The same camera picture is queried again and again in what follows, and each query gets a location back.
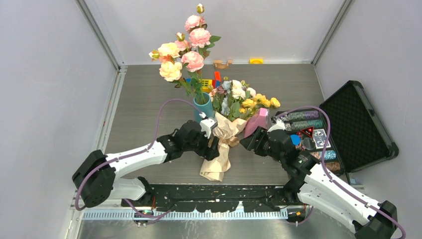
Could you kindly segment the teal ceramic vase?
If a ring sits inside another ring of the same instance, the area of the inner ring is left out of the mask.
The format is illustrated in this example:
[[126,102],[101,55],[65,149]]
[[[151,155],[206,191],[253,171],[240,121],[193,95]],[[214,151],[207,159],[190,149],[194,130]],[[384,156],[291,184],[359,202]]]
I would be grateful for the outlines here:
[[209,118],[214,118],[214,109],[209,94],[202,93],[202,96],[200,96],[200,94],[196,94],[193,102],[199,109],[199,111],[194,110],[194,119],[196,122],[200,122],[202,120],[200,112],[205,113]]

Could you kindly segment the paper flower bouquet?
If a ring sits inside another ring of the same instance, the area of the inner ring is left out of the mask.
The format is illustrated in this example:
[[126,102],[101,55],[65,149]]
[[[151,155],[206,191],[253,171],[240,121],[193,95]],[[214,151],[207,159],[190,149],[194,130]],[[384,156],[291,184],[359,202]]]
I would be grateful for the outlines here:
[[220,85],[213,89],[211,97],[214,119],[217,127],[213,134],[219,138],[219,156],[211,161],[204,160],[200,175],[210,181],[221,182],[224,173],[231,168],[229,150],[231,147],[221,145],[220,140],[237,136],[244,131],[247,121],[260,109],[277,109],[281,106],[277,98],[267,98],[257,93],[244,81],[229,80],[224,77]]

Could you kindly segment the tan satin ribbon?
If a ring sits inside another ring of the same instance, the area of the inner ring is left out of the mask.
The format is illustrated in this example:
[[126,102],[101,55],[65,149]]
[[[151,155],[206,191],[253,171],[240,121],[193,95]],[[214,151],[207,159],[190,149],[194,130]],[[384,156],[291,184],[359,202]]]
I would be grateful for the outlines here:
[[225,145],[226,147],[235,147],[239,145],[240,139],[237,136],[232,136],[230,138],[221,139],[221,145]]

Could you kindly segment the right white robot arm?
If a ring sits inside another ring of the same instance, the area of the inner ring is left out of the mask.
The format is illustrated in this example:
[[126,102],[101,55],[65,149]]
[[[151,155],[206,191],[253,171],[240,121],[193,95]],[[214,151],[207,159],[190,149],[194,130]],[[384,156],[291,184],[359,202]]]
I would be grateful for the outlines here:
[[395,205],[371,199],[339,179],[310,152],[296,149],[286,131],[258,127],[240,144],[281,163],[290,176],[284,186],[288,203],[302,202],[319,209],[346,226],[357,239],[390,239],[398,229]]

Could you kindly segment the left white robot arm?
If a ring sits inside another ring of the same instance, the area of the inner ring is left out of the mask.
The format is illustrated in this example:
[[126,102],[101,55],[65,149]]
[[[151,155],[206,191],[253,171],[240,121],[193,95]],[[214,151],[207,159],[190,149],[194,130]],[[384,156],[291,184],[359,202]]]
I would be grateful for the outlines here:
[[128,199],[141,206],[152,202],[153,194],[141,178],[124,176],[151,165],[163,164],[194,152],[208,161],[219,156],[219,139],[212,136],[216,120],[189,120],[173,133],[162,135],[152,143],[120,153],[91,152],[72,176],[77,187],[75,207],[93,208],[107,199]]

